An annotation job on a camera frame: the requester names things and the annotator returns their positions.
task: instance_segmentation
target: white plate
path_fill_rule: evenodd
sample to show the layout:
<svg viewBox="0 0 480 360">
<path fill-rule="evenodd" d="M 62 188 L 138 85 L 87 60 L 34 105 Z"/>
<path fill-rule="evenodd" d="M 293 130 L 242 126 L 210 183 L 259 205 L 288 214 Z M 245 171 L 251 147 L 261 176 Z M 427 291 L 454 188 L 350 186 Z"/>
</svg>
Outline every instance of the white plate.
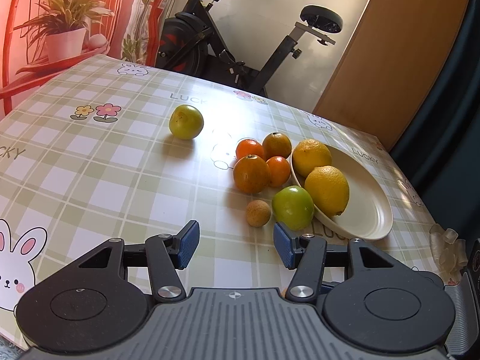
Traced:
<svg viewBox="0 0 480 360">
<path fill-rule="evenodd" d="M 386 237 L 393 225 L 392 207 L 375 178 L 359 162 L 335 147 L 327 145 L 332 166 L 342 171 L 350 186 L 350 199 L 341 215 L 329 218 L 315 206 L 315 217 L 335 233 L 347 238 L 376 241 Z M 296 174 L 292 162 L 292 179 L 303 187 L 305 179 Z"/>
</svg>

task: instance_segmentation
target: tablecloth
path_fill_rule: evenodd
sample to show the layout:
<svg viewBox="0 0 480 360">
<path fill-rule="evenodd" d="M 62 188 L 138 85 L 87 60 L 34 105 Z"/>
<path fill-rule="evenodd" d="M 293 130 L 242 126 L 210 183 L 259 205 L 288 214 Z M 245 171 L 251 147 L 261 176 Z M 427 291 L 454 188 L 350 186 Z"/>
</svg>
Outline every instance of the tablecloth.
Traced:
<svg viewBox="0 0 480 360">
<path fill-rule="evenodd" d="M 179 104 L 203 114 L 205 127 L 194 140 L 170 134 L 169 117 Z M 13 250 L 5 247 L 0 262 L 25 248 L 28 258 L 19 265 L 30 264 L 34 272 L 34 279 L 21 278 L 27 290 L 29 281 L 43 280 L 109 238 L 141 243 L 176 234 L 195 219 L 200 243 L 189 267 L 179 271 L 187 292 L 195 286 L 283 289 L 293 272 L 273 247 L 274 220 L 256 229 L 244 218 L 248 202 L 270 202 L 279 188 L 247 195 L 231 174 L 237 142 L 261 142 L 274 131 L 286 133 L 293 146 L 315 138 L 361 163 L 394 216 L 392 231 L 375 245 L 409 267 L 437 271 L 428 238 L 434 221 L 376 137 L 273 100 L 105 55 L 52 79 L 0 122 L 0 230 L 8 225 Z M 308 230 L 329 243 L 347 241 L 317 220 Z M 9 263 L 0 282 L 13 281 L 16 266 Z M 328 270 L 324 279 L 339 275 Z M 129 280 L 149 291 L 146 269 L 129 269 Z M 0 334 L 25 348 L 2 287 Z"/>
</svg>

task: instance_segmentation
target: blue gripper pad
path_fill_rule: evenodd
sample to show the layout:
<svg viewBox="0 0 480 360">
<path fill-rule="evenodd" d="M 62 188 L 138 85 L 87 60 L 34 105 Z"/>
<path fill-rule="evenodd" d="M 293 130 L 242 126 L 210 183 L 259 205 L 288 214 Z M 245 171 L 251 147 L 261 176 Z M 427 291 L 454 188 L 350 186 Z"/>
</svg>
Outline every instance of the blue gripper pad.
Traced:
<svg viewBox="0 0 480 360">
<path fill-rule="evenodd" d="M 285 268 L 295 268 L 295 255 L 292 250 L 290 237 L 285 234 L 278 223 L 273 228 L 273 244 Z"/>
<path fill-rule="evenodd" d="M 191 257 L 197 249 L 200 241 L 200 225 L 198 222 L 187 231 L 187 233 L 180 239 L 180 247 L 178 252 L 178 267 L 177 269 L 185 269 L 190 262 Z"/>
</svg>

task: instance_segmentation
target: yellow flower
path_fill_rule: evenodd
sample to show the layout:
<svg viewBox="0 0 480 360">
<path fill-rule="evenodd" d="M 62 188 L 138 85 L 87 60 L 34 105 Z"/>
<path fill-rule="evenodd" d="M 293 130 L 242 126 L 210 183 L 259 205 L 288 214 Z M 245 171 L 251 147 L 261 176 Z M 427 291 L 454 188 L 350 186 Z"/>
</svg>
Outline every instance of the yellow flower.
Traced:
<svg viewBox="0 0 480 360">
<path fill-rule="evenodd" d="M 94 109 L 90 105 L 85 105 L 85 106 L 80 106 L 77 107 L 77 110 L 75 111 L 75 115 L 82 115 L 82 116 L 88 116 L 90 112 L 93 112 Z"/>
</svg>

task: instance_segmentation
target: green apple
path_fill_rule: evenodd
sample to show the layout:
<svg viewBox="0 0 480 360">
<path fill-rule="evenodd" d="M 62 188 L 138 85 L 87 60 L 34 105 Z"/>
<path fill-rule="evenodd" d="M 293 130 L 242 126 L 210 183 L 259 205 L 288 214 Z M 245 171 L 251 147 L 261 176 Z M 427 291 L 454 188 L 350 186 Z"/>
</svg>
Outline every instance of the green apple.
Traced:
<svg viewBox="0 0 480 360">
<path fill-rule="evenodd" d="M 272 200 L 272 209 L 278 222 L 292 230 L 306 228 L 314 217 L 314 201 L 302 187 L 283 188 Z"/>
<path fill-rule="evenodd" d="M 176 138 L 193 139 L 203 129 L 203 116 L 191 105 L 179 105 L 170 117 L 169 128 Z"/>
</svg>

